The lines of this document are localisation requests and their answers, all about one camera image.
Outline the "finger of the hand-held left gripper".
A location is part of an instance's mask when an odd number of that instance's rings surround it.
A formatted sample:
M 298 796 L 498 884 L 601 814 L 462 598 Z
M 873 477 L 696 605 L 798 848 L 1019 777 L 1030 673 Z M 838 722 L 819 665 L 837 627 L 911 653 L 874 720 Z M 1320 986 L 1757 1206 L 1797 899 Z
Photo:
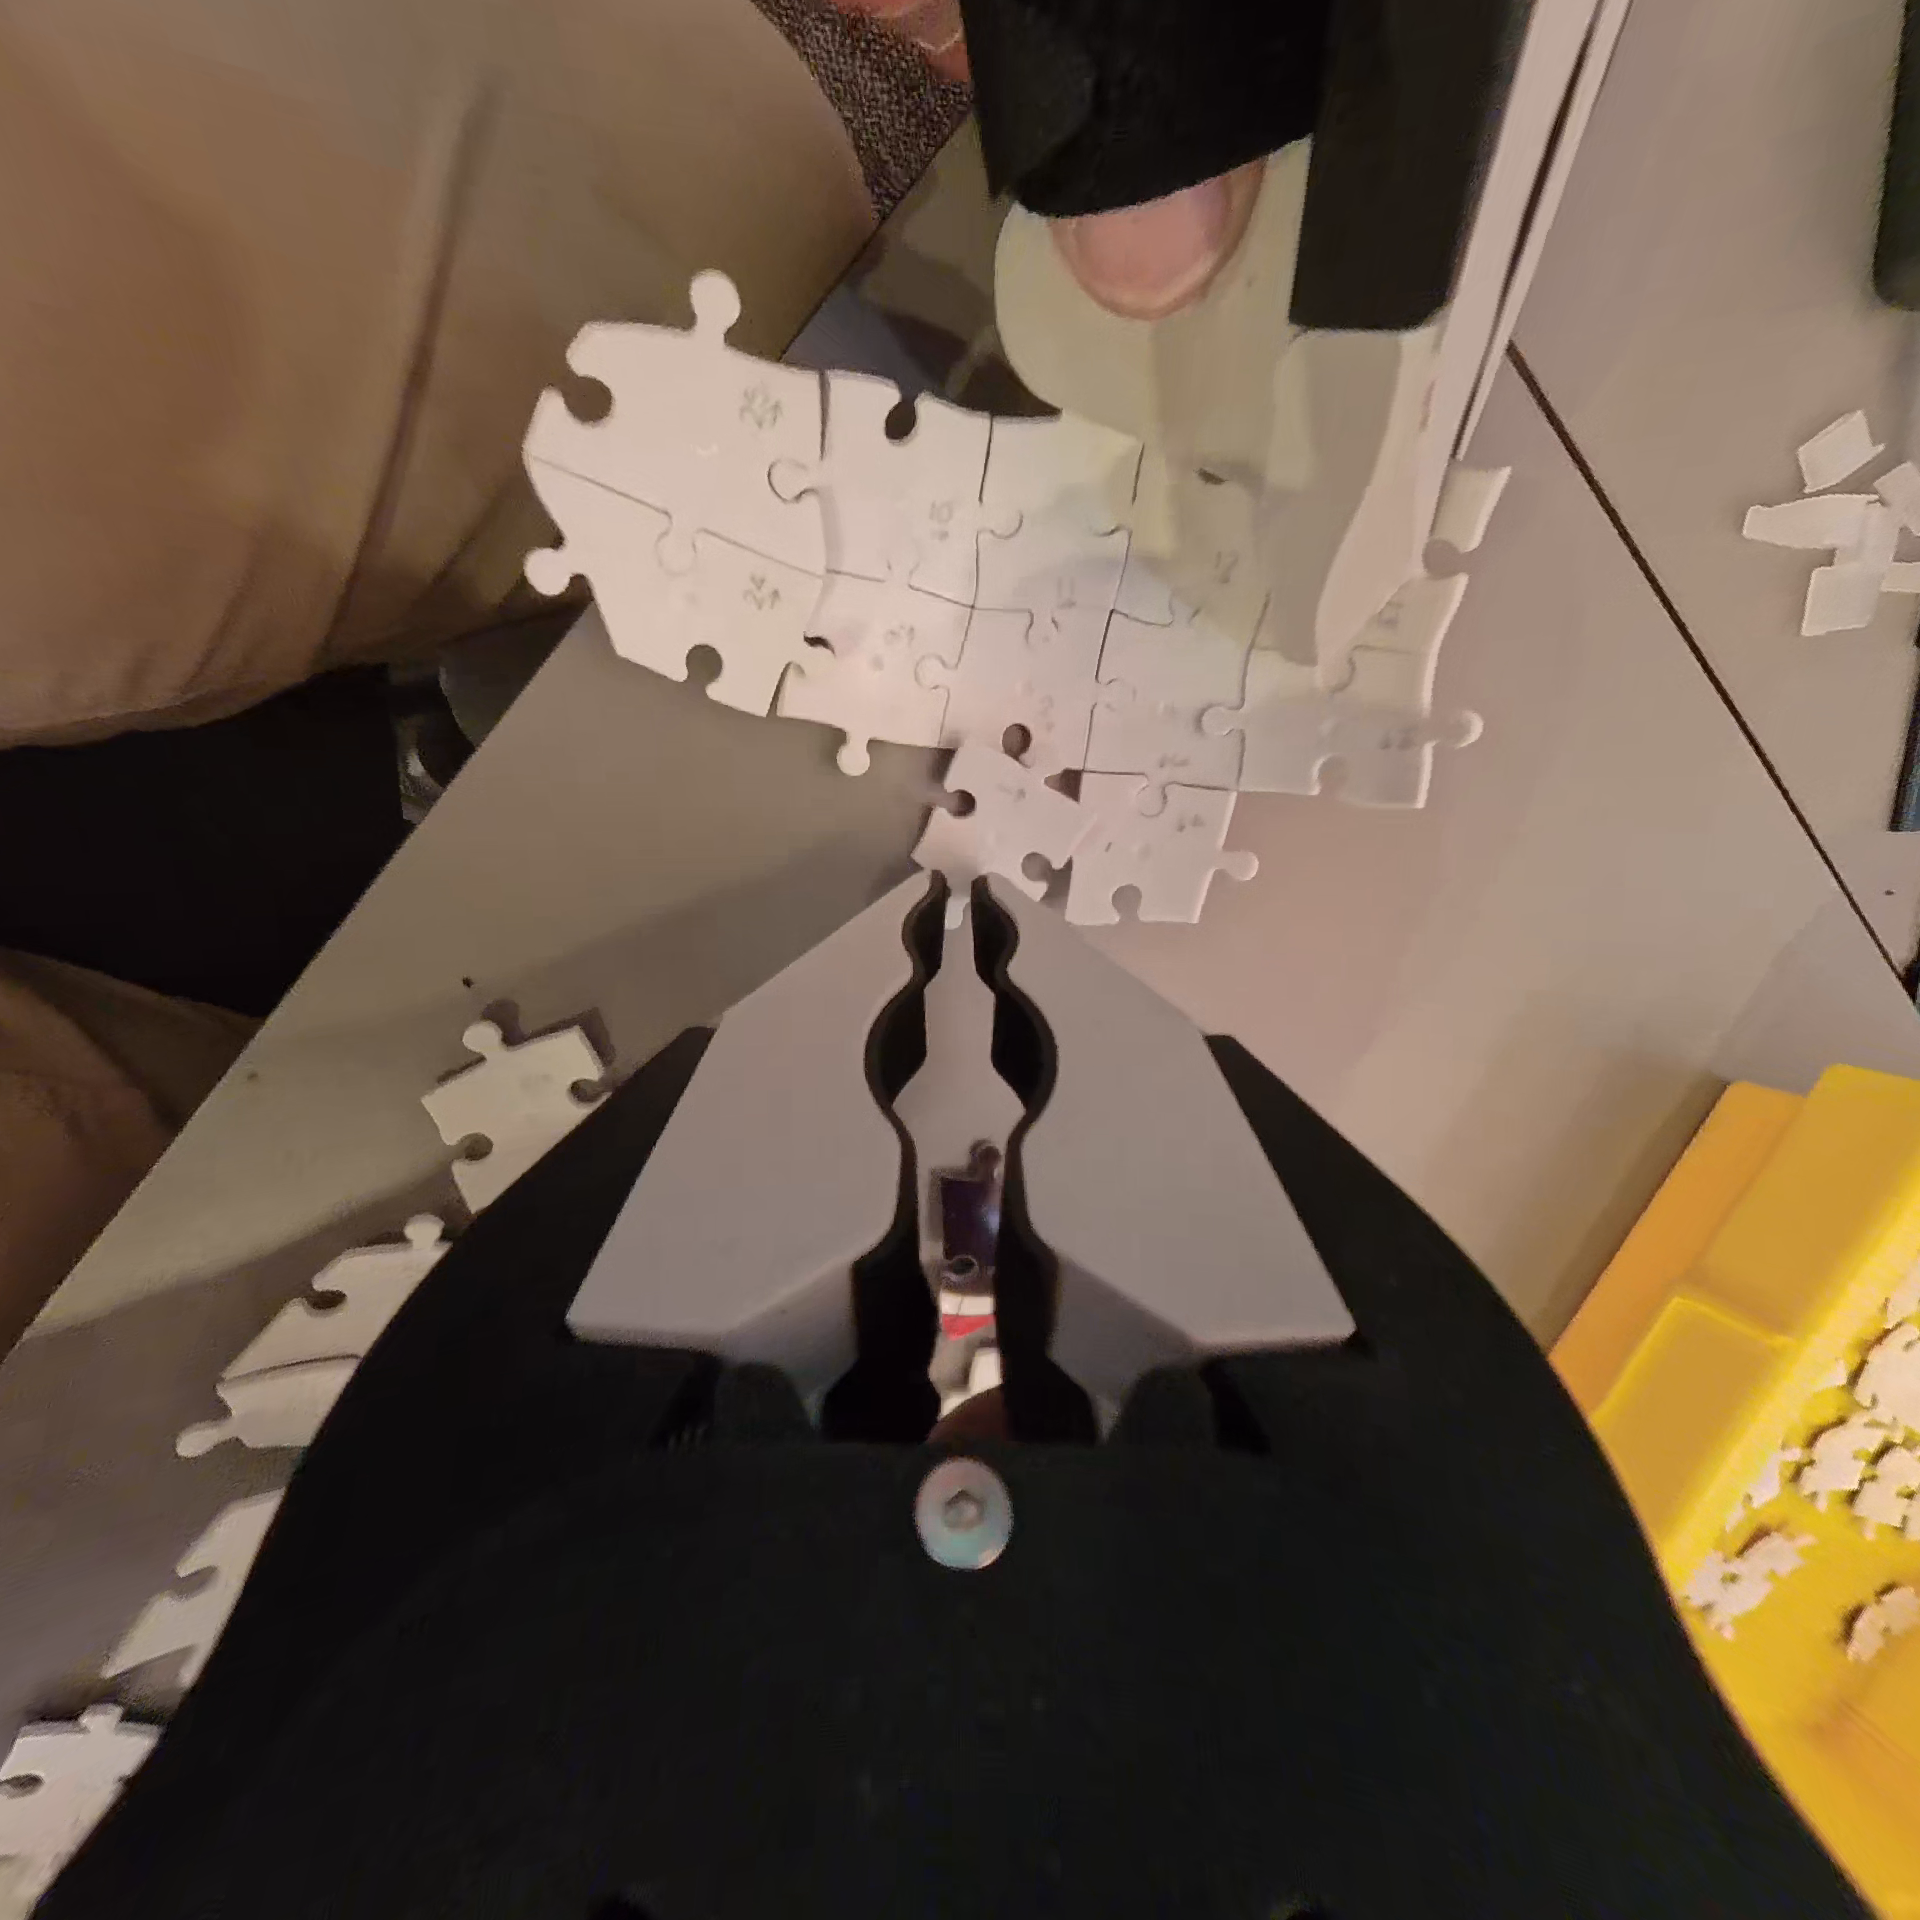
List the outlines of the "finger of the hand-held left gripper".
M 1470 444 L 1565 197 L 1627 4 L 1336 4 L 1315 125 L 1315 341 L 1383 394 L 1315 582 L 1315 670 L 1427 685 L 1430 547 L 1482 542 Z

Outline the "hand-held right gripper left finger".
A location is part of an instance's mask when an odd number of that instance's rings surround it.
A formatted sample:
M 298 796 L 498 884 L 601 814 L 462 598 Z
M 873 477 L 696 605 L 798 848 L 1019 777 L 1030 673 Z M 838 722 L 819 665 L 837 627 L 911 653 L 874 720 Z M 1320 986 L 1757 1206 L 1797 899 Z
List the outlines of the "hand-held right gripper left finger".
M 579 1339 L 777 1369 L 824 1429 L 929 1429 L 938 1318 L 896 1101 L 947 884 L 917 873 L 713 1026 L 589 1265 Z

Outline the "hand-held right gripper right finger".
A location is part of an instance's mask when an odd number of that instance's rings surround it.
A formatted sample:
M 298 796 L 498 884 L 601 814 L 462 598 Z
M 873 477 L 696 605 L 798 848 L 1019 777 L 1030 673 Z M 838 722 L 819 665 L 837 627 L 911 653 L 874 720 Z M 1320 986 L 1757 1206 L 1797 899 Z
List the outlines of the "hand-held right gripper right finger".
M 1139 1380 L 1313 1353 L 1352 1313 L 1209 1038 L 1050 910 L 976 881 L 991 1067 L 1019 1106 L 993 1267 L 1011 1429 L 1099 1429 Z

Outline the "pile of white puzzle pieces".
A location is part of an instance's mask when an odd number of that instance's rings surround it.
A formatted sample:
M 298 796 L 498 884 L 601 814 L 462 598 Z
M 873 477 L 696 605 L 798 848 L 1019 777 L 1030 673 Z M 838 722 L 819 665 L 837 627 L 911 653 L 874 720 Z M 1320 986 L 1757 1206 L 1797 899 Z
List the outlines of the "pile of white puzzle pieces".
M 423 1093 L 449 1147 L 466 1219 L 481 1214 L 607 1090 L 607 1056 L 579 1024 L 510 1041 L 493 1019 L 463 1032 L 466 1066 Z M 449 1245 L 440 1212 L 354 1243 L 262 1322 L 209 1380 L 211 1417 L 174 1436 L 192 1461 L 233 1450 L 289 1473 L 376 1336 Z M 277 1482 L 221 1504 L 97 1661 L 94 1697 L 26 1718 L 5 1756 L 5 1915 L 29 1915 L 152 1754 L 214 1651 L 277 1521 Z
M 1825 1419 L 1765 1453 L 1709 1550 L 1681 1587 L 1683 1606 L 1719 1638 L 1754 1614 L 1811 1554 L 1802 1507 L 1834 1514 L 1862 1546 L 1914 1544 L 1917 1529 L 1917 1270 L 1909 1267 L 1858 1339 L 1815 1382 Z

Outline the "curved assembled puzzle sheet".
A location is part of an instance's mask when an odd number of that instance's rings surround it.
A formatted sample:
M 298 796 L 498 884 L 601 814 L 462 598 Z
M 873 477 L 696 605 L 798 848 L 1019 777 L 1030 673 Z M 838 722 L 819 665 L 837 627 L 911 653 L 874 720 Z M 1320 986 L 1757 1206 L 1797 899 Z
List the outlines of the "curved assembled puzzle sheet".
M 702 272 L 689 326 L 586 325 L 520 445 L 554 542 L 543 595 L 584 585 L 614 651 L 705 698 L 832 734 L 862 777 L 874 748 L 944 757 L 917 867 L 947 924 L 976 881 L 1065 915 L 1195 924 L 1241 796 L 1422 810 L 1446 753 L 1480 734 L 1438 710 L 1438 645 L 1459 576 L 1392 593 L 1341 667 L 1263 642 L 1256 508 L 1073 414 L 986 417 L 923 395 L 896 438 L 883 377 L 815 376 L 731 346 L 733 282 Z

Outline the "dark printed puzzle piece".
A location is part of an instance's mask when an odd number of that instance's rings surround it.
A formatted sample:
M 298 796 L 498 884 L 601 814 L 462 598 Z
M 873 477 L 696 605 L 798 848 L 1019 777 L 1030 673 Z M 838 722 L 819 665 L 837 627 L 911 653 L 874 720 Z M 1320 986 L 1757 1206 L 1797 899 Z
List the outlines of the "dark printed puzzle piece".
M 1001 1145 L 974 1141 L 957 1166 L 927 1177 L 926 1265 L 934 1305 L 927 1379 L 945 1417 L 1001 1382 L 995 1254 Z

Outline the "person's left hand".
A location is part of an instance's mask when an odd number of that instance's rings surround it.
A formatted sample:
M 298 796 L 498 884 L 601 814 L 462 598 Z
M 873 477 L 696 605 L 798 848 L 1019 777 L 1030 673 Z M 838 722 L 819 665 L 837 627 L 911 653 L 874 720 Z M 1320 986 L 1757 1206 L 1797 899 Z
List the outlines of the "person's left hand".
M 1230 266 L 1256 213 L 1263 161 L 1126 209 L 1049 221 L 1070 280 L 1122 321 L 1160 321 Z

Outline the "pile of clear plastic caps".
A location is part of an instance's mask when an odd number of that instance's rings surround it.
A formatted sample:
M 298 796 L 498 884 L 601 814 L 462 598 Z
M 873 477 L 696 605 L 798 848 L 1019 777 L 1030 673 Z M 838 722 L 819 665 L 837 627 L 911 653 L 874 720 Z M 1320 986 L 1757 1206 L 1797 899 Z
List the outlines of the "pile of clear plastic caps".
M 1917 595 L 1917 467 L 1889 457 L 1864 409 L 1821 425 L 1793 450 L 1798 490 L 1750 506 L 1742 539 L 1811 557 L 1798 633 L 1871 624 L 1881 602 Z

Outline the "yellow plastic bin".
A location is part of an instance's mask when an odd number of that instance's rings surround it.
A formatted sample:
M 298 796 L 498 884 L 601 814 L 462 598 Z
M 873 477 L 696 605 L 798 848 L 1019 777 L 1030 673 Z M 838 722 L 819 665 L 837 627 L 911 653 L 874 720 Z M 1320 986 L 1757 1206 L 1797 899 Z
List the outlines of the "yellow plastic bin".
M 1917 1086 L 1825 1070 L 1734 1083 L 1552 1349 L 1719 1691 L 1881 1915 L 1917 1900 L 1917 1537 L 1862 1546 L 1798 1508 L 1810 1560 L 1713 1636 L 1681 1587 L 1767 1452 L 1917 1270 Z

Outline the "person's khaki trousers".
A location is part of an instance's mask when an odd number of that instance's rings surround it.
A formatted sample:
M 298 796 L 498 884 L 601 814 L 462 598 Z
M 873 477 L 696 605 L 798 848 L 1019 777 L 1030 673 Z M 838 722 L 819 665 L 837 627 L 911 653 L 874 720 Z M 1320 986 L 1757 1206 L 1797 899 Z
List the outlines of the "person's khaki trousers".
M 873 226 L 754 4 L 5 4 L 5 1346 L 401 836 L 589 321 Z

